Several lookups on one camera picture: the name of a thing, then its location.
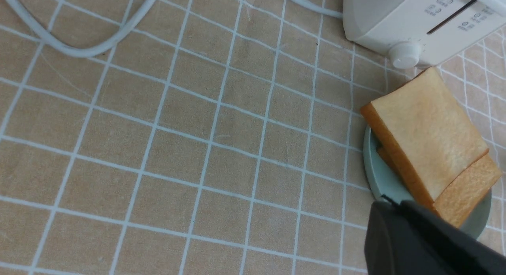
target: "toaster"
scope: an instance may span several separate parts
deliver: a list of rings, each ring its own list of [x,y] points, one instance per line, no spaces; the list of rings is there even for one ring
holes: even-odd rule
[[[343,0],[346,38],[394,67],[437,65],[506,24],[506,0]]]

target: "bread slice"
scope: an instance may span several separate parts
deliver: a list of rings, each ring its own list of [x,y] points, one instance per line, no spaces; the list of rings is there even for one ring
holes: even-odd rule
[[[395,174],[400,176],[399,170],[397,167],[395,167],[394,161],[392,161],[392,158],[388,155],[387,151],[384,147],[380,146],[377,150],[378,155],[381,157],[381,159],[387,164],[387,166],[395,172]]]
[[[412,196],[429,209],[459,174],[488,152],[435,68],[360,112]]]
[[[434,208],[441,218],[460,227],[501,174],[492,158],[483,156],[448,185],[434,202]]]

